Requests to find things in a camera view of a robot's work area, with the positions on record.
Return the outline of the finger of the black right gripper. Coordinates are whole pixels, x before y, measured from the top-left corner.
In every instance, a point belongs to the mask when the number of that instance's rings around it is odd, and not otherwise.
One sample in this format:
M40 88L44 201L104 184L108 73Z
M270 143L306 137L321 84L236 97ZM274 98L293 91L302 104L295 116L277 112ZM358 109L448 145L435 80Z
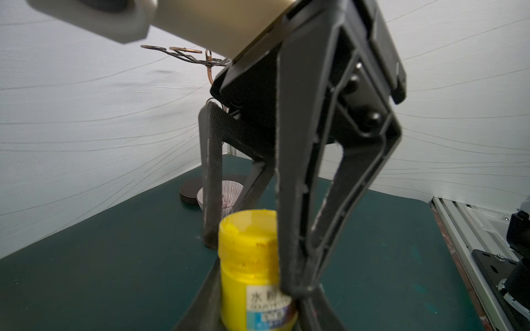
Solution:
M203 183L203 241L210 249L218 248L219 224L223 217L222 181L229 166L242 170L243 160L224 154L224 144L234 147L251 159L247 161L247 179L232 208L233 212L256 207L275 173L275 146L242 120L235 119L213 102L198 115Z

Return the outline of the bronze scroll jewelry stand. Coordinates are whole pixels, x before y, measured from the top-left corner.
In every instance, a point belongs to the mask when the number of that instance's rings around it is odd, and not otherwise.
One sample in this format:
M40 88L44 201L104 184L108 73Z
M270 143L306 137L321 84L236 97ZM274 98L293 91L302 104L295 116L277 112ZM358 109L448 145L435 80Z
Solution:
M136 50L141 63L109 79L121 101L108 120L124 131L134 165L117 201L134 197L201 164L197 113L210 97L202 67Z

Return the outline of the yellow paint jar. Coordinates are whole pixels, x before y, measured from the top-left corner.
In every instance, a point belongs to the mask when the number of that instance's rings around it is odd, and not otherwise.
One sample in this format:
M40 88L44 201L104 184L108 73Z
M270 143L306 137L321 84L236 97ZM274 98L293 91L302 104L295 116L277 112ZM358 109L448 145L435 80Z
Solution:
M292 330L294 300L280 290L277 213L245 210L221 220L220 317L227 330Z

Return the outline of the purple patterned bowl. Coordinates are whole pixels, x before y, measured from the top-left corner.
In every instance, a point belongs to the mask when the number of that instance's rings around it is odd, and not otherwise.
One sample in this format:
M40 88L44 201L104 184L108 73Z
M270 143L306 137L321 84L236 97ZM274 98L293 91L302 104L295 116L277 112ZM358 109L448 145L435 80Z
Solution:
M220 220L230 215L233 212L233 207L237 202L243 185L236 181L225 181L222 182L222 211Z

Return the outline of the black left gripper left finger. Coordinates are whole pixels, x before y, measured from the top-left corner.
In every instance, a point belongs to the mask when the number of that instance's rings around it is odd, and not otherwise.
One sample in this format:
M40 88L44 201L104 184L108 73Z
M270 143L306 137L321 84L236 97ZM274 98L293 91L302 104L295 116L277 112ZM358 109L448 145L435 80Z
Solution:
M220 260L217 258L190 307L173 328L174 331L223 330L220 316L221 296Z

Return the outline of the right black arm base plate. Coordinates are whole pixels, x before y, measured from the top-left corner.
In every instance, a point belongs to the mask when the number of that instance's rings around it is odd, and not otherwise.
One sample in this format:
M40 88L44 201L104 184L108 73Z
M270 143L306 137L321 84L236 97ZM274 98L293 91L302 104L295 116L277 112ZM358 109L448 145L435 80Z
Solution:
M529 260L497 256L481 250L471 254L514 330L529 329Z

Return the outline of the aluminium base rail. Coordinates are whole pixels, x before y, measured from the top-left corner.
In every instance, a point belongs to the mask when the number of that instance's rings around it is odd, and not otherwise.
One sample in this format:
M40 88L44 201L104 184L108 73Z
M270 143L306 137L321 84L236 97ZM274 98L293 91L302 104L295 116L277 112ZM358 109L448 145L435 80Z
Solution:
M447 233L450 251L460 260L491 328L514 330L471 254L481 250L500 259L529 260L529 204L524 202L512 215L439 197L433 198L431 205Z

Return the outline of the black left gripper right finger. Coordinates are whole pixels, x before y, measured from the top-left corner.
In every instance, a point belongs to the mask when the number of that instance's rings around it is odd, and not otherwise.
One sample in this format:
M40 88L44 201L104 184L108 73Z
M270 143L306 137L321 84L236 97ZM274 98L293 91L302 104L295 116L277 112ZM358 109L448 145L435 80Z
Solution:
M307 331L345 331L345 325L340 321L334 308L319 285L309 296L297 299L298 322L295 330Z

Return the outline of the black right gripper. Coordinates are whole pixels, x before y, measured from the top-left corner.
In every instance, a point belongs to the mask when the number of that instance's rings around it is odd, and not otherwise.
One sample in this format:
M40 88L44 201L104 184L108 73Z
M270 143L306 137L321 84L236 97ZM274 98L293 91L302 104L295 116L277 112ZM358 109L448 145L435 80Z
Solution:
M378 2L296 2L211 93L276 142L281 287L305 298L402 134L407 73Z

